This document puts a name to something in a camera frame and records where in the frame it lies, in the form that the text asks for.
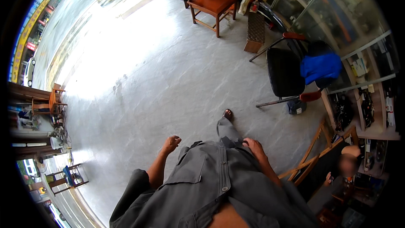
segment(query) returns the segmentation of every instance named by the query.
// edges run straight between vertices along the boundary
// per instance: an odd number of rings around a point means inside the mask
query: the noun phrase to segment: yellow sign
[[[23,33],[21,34],[18,43],[17,43],[17,49],[15,51],[14,55],[14,62],[13,62],[13,70],[11,74],[11,81],[13,83],[17,83],[18,80],[18,69],[20,67],[20,62],[21,62],[21,57],[23,54],[24,46],[27,42],[28,35],[31,32],[34,24],[36,23],[39,14],[43,11],[45,6],[47,6],[49,0],[43,0],[41,4],[38,6],[38,8],[35,10],[34,14],[31,16],[30,20],[28,21],[27,25],[25,26]]]

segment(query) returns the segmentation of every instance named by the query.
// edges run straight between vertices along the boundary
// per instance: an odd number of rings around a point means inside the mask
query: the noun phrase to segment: wooden chair
[[[193,23],[195,24],[196,22],[206,26],[207,28],[213,30],[214,32],[217,33],[217,37],[219,38],[220,36],[220,21],[225,18],[228,13],[228,9],[234,5],[233,13],[232,13],[232,19],[235,20],[236,17],[236,3],[238,0],[188,0],[187,3],[190,5],[191,9],[191,16],[193,17]],[[197,13],[194,13],[194,8],[198,9],[199,11]],[[216,19],[216,24],[210,27],[208,24],[197,20],[196,16],[200,12],[205,12],[208,13],[212,16],[215,17]]]
[[[322,119],[321,123],[318,126],[317,132],[315,134],[315,136],[312,139],[312,142],[310,144],[310,146],[308,147],[308,149],[306,150],[306,153],[304,154],[304,157],[301,159],[300,163],[298,164],[298,166],[294,169],[291,169],[281,175],[279,175],[279,179],[286,177],[287,175],[290,175],[290,178],[288,179],[289,181],[294,180],[294,178],[296,177],[296,175],[300,172],[300,170],[302,168],[306,168],[306,170],[299,176],[299,178],[294,182],[295,186],[298,186],[304,179],[305,177],[309,174],[309,172],[311,172],[311,170],[315,167],[316,163],[318,162],[318,160],[320,158],[322,158],[322,156],[326,155],[329,151],[331,151],[333,148],[335,148],[337,145],[339,145],[340,143],[342,143],[344,141],[344,139],[348,138],[349,136],[352,137],[353,140],[353,144],[354,145],[358,145],[358,137],[357,137],[357,132],[356,132],[356,126],[351,127],[344,135],[342,138],[340,138],[339,140],[337,140],[335,143],[331,143],[332,138],[331,135],[329,133],[329,131],[326,129],[325,126],[325,122],[326,119],[325,117]],[[327,139],[327,144],[326,144],[326,149],[324,149],[320,154],[318,154],[317,156],[311,158],[310,160],[306,160],[308,158],[309,153],[311,152],[316,140],[319,138],[321,132],[323,132],[325,134],[325,138]]]
[[[81,163],[80,163],[80,164],[77,164],[77,165],[74,165],[74,166],[69,166],[69,167],[66,166],[66,167],[63,168],[63,170],[60,171],[60,172],[54,172],[54,173],[52,173],[52,174],[45,175],[46,178],[47,178],[48,185],[49,185],[49,187],[51,188],[51,191],[52,191],[53,195],[56,195],[56,194],[61,193],[61,192],[63,192],[63,191],[66,191],[66,190],[68,190],[68,189],[70,189],[70,188],[75,189],[75,188],[77,188],[78,186],[84,185],[84,184],[86,184],[86,183],[89,182],[89,181],[82,181],[82,182],[80,182],[80,183],[76,183],[76,182],[74,181],[74,178],[73,178],[72,174],[70,173],[70,171],[73,170],[73,169],[75,169],[75,168],[77,168],[79,165],[81,165]],[[64,174],[65,174],[65,178],[56,180],[56,179],[55,179],[55,175],[58,175],[58,174],[61,174],[61,173],[64,173]],[[52,190],[53,187],[56,187],[56,186],[59,186],[59,185],[65,184],[65,183],[68,184],[69,187],[64,188],[63,190],[59,190],[59,191],[57,191],[57,192],[53,192],[53,190]]]
[[[59,105],[67,106],[68,104],[62,103],[62,95],[56,96],[56,91],[64,92],[62,89],[52,89],[49,99],[32,98],[32,115],[35,114],[60,114]],[[49,109],[46,112],[35,112],[35,109]]]

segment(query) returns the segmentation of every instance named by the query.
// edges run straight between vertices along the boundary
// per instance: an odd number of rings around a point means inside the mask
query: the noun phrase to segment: seated person
[[[319,159],[311,172],[298,185],[298,191],[308,202],[322,184],[330,185],[339,175],[345,178],[355,175],[361,160],[361,151],[357,145],[342,142]]]

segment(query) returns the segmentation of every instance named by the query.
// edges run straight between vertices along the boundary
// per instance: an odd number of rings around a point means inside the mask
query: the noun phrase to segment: hand
[[[245,146],[245,147],[249,147],[249,149],[251,150],[253,156],[255,156],[255,158],[257,160],[259,160],[261,158],[264,158],[264,157],[267,159],[265,151],[263,150],[263,147],[259,143],[259,141],[251,139],[251,138],[245,138],[244,141],[245,142],[242,143],[242,145]]]
[[[329,186],[329,184],[331,184],[331,182],[332,182],[332,180],[331,180],[331,172],[328,172],[327,179],[325,180],[324,185]]]
[[[179,146],[179,143],[181,142],[181,138],[178,136],[170,136],[166,139],[165,143],[163,144],[161,152],[169,155],[172,153],[177,146]]]

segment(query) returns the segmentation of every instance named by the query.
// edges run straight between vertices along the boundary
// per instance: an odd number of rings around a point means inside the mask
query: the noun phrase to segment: shirt pocket
[[[205,155],[195,155],[194,152],[185,153],[178,161],[167,181],[158,188],[165,185],[178,183],[198,183],[201,181],[201,174],[205,163]]]

